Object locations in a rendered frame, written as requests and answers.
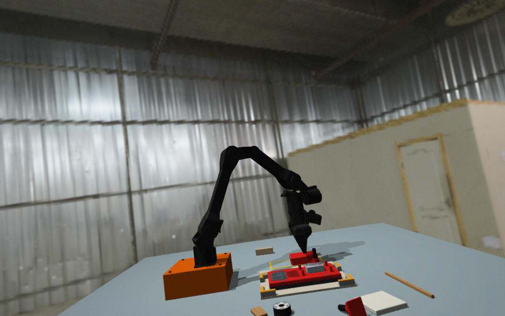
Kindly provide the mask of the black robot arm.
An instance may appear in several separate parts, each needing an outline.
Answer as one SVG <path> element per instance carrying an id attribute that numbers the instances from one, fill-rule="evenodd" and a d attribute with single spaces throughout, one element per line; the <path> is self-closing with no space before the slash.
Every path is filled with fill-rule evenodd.
<path id="1" fill-rule="evenodd" d="M 218 236 L 218 233 L 221 233 L 223 224 L 223 220 L 220 219 L 220 210 L 231 173 L 237 166 L 238 161 L 246 158 L 251 158 L 276 177 L 277 181 L 286 189 L 281 196 L 286 196 L 288 208 L 302 207 L 303 203 L 309 205 L 321 202 L 322 195 L 316 185 L 306 186 L 297 173 L 280 166 L 257 146 L 227 147 L 220 156 L 220 171 L 208 210 L 200 222 L 198 232 L 192 238 L 194 243 L 194 268 L 213 266 L 217 261 L 214 239 Z M 300 190 L 299 193 L 296 192 L 298 190 Z M 322 216 L 315 214 L 314 210 L 309 210 L 308 212 L 305 211 L 304 219 L 307 225 L 309 225 L 309 222 L 321 225 Z"/>

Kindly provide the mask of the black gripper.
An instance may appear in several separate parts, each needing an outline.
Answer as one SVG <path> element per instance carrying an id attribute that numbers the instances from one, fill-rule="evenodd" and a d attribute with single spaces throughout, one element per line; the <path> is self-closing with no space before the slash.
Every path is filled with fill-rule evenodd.
<path id="1" fill-rule="evenodd" d="M 308 238 L 312 234 L 312 228 L 305 224 L 304 207 L 289 208 L 289 228 L 302 252 L 307 253 Z M 292 227 L 292 228 L 291 228 Z"/>

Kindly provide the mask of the white flat square slab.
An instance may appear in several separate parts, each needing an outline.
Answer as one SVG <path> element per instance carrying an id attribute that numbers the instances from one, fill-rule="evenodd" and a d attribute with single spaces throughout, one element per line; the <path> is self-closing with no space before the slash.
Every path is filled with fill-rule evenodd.
<path id="1" fill-rule="evenodd" d="M 384 291 L 361 296 L 364 308 L 379 316 L 408 307 L 407 303 Z"/>

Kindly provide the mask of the red car hood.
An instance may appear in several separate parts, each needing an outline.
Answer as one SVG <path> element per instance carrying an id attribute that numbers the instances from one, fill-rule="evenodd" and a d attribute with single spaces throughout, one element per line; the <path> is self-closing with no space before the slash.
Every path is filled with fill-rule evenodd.
<path id="1" fill-rule="evenodd" d="M 313 262 L 313 252 L 312 251 L 307 251 L 307 253 L 299 252 L 299 253 L 292 253 L 289 254 L 290 256 L 290 262 L 292 266 L 295 265 L 303 265 L 303 264 L 308 264 Z"/>

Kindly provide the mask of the thin wooden stick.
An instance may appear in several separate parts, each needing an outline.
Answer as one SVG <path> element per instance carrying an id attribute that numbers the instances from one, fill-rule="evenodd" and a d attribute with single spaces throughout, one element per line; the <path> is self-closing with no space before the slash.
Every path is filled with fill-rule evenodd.
<path id="1" fill-rule="evenodd" d="M 390 276 L 390 277 L 392 277 L 392 278 L 394 278 L 396 281 L 399 281 L 399 282 L 401 282 L 401 283 L 403 283 L 405 285 L 408 285 L 408 287 L 410 287 L 410 288 L 412 288 L 414 290 L 417 290 L 420 293 L 423 293 L 424 295 L 426 295 L 426 296 L 428 296 L 428 297 L 430 297 L 432 299 L 434 298 L 434 294 L 432 294 L 432 293 L 429 293 L 429 292 L 427 292 L 427 291 L 425 291 L 425 290 L 423 290 L 423 289 L 421 289 L 421 288 L 419 288 L 419 287 L 417 287 L 417 286 L 415 286 L 415 285 L 413 285 L 413 284 L 411 284 L 411 283 L 409 283 L 407 281 L 404 281 L 403 279 L 401 279 L 401 278 L 399 278 L 399 277 L 397 277 L 397 276 L 395 276 L 395 275 L 393 275 L 393 274 L 391 274 L 389 272 L 385 272 L 385 274 L 388 275 L 388 276 Z"/>

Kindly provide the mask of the black toy tyre with grey hub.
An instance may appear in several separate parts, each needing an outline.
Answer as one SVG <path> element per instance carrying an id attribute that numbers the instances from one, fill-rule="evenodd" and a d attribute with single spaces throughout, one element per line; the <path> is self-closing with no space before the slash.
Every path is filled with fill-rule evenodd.
<path id="1" fill-rule="evenodd" d="M 286 301 L 278 302 L 273 305 L 274 315 L 275 316 L 290 316 L 291 315 L 291 307 L 290 303 Z"/>

